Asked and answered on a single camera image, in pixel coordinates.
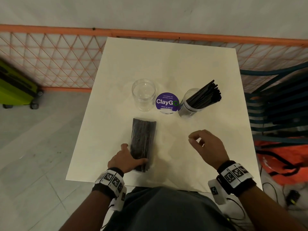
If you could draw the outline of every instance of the orange bag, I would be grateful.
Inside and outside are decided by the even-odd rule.
[[[273,142],[255,141],[255,146]],[[256,151],[264,170],[280,185],[308,181],[308,145]]]

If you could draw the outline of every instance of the hand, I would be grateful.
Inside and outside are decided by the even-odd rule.
[[[127,173],[132,171],[138,165],[148,162],[147,158],[134,159],[127,146],[126,143],[121,144],[121,151],[118,151],[118,153],[108,162],[108,168],[117,167],[121,169],[123,173]]]
[[[188,141],[201,155],[202,159],[216,170],[229,160],[222,141],[207,130],[195,131],[188,136]]]

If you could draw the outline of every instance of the gray tiled floor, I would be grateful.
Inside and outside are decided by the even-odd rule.
[[[56,231],[90,193],[92,183],[65,180],[88,98],[87,93],[49,92],[38,110],[0,109],[0,230]],[[265,172],[262,181],[275,186],[283,205],[281,187]],[[275,199],[270,186],[264,190]],[[308,207],[306,198],[307,191],[300,198],[303,208]],[[233,202],[220,209],[232,217],[242,216]],[[301,211],[290,213],[307,219]]]

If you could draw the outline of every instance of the white wall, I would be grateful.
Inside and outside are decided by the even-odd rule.
[[[0,0],[0,23],[308,39],[308,0]]]

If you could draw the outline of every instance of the empty plastic jar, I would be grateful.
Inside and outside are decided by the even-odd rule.
[[[156,89],[152,81],[138,79],[132,86],[132,94],[136,107],[141,111],[149,111],[155,105]]]
[[[179,110],[177,111],[180,117],[182,117],[182,116],[183,117],[190,117],[190,116],[194,115],[196,112],[202,110],[202,109],[194,109],[194,108],[190,107],[187,104],[187,101],[186,101],[189,97],[194,95],[199,90],[200,90],[199,88],[192,88],[192,89],[189,89],[185,93],[185,95],[184,95],[184,97],[183,97],[183,99],[182,99],[182,101],[179,105]]]

